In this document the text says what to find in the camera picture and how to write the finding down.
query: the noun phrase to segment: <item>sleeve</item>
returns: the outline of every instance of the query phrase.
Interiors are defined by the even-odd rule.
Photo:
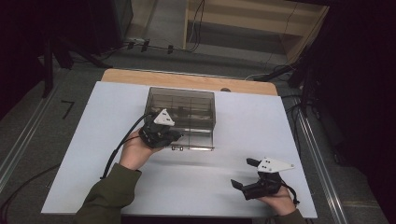
[[[294,212],[282,216],[282,217],[275,217],[276,224],[306,224],[303,216],[301,215],[300,211],[296,209]]]
[[[134,187],[141,172],[114,164],[107,178],[92,188],[73,223],[120,223],[120,210],[134,200]]]

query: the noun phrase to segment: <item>person's left hand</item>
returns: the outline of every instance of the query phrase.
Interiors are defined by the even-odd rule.
[[[133,138],[123,146],[120,165],[137,170],[142,167],[149,157],[162,148],[150,148],[139,137],[139,130],[131,133],[127,139]]]

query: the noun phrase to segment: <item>dark floor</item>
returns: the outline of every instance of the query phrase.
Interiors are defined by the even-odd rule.
[[[118,68],[206,74],[238,79],[245,79],[251,74],[262,73],[263,69],[262,63],[252,61],[184,52],[174,52],[168,55],[165,51],[154,49],[145,53],[140,53],[138,49],[122,50],[114,53],[105,62]],[[274,68],[274,66],[274,64],[269,64],[268,68]],[[57,70],[56,83],[59,85],[58,89],[47,101],[45,113],[42,115],[28,144],[26,144],[21,160],[1,191],[0,203],[3,203],[27,179],[62,161],[85,104],[90,97],[93,85],[101,79],[104,71],[104,69],[96,68],[90,63],[76,63],[70,71]],[[290,89],[286,82],[282,81],[288,77],[289,75],[283,75],[273,80],[279,95],[299,92],[299,90]],[[23,131],[25,124],[35,113],[35,109],[41,101],[42,90],[43,84],[40,83],[0,121],[1,161],[5,159]],[[63,103],[63,101],[75,102],[66,118],[64,118],[64,115],[69,104]],[[294,103],[292,98],[284,100],[285,108],[289,108]],[[309,116],[309,122],[344,207],[348,222],[388,223],[366,183],[365,176],[353,167],[342,167],[336,164],[320,123],[312,115]],[[305,142],[304,134],[298,123],[297,125],[301,140],[302,164],[318,212],[318,218],[313,221],[314,223],[335,223],[328,199],[319,181],[313,158]],[[55,175],[56,172],[52,171],[39,177],[18,194],[9,208],[8,223],[70,223],[72,221],[72,216],[40,214],[41,207],[49,192],[46,186],[50,184]],[[253,223],[264,223],[264,220],[254,219]]]

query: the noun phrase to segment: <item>person's right hand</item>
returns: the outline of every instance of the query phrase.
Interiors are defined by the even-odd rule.
[[[288,189],[283,186],[276,194],[258,198],[258,200],[270,205],[279,216],[288,215],[296,210]]]
[[[142,167],[149,157],[162,148],[150,148],[139,137],[139,130],[131,133],[122,149],[120,165],[130,169],[137,170]]]

